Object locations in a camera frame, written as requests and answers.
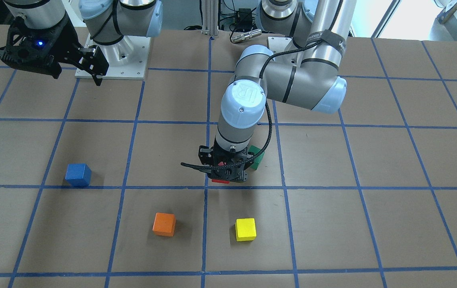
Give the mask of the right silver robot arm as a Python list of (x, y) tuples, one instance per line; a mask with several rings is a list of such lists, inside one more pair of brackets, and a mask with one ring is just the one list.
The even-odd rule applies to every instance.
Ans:
[(89, 31), (82, 43), (60, 0), (6, 0), (14, 16), (0, 59), (9, 67), (57, 79), (62, 64), (78, 77), (142, 80), (150, 39), (162, 29), (160, 0), (81, 0), (80, 16)]

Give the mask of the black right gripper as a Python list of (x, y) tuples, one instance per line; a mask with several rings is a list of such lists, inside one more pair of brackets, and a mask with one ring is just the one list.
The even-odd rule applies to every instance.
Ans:
[(26, 20), (17, 16), (10, 25), (1, 60), (13, 69), (50, 75), (57, 79), (60, 63), (72, 64), (91, 75), (96, 86), (108, 71), (108, 61), (96, 44), (77, 47), (77, 33), (69, 18), (64, 16), (55, 26), (31, 29)]

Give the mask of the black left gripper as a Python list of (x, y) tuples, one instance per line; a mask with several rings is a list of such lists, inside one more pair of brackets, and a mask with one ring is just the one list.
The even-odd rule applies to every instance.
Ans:
[[(248, 150), (249, 148), (246, 147), (239, 152), (228, 152), (219, 145), (214, 145), (211, 148), (199, 146), (198, 157), (205, 166), (200, 171), (206, 173), (210, 179), (225, 179), (237, 183), (246, 182), (248, 179), (246, 170), (254, 161), (253, 159), (245, 162), (245, 160), (254, 157)], [(219, 166), (220, 162), (226, 162), (226, 164)]]

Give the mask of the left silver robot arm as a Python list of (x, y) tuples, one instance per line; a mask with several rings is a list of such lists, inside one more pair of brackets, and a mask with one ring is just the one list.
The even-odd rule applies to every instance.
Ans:
[(211, 147), (200, 146), (201, 165), (183, 163), (225, 182), (245, 182), (246, 170), (265, 152), (272, 136), (267, 100), (332, 114), (347, 91), (339, 76), (354, 0), (261, 0), (256, 23), (290, 38), (285, 49), (247, 47), (236, 62), (220, 106)]

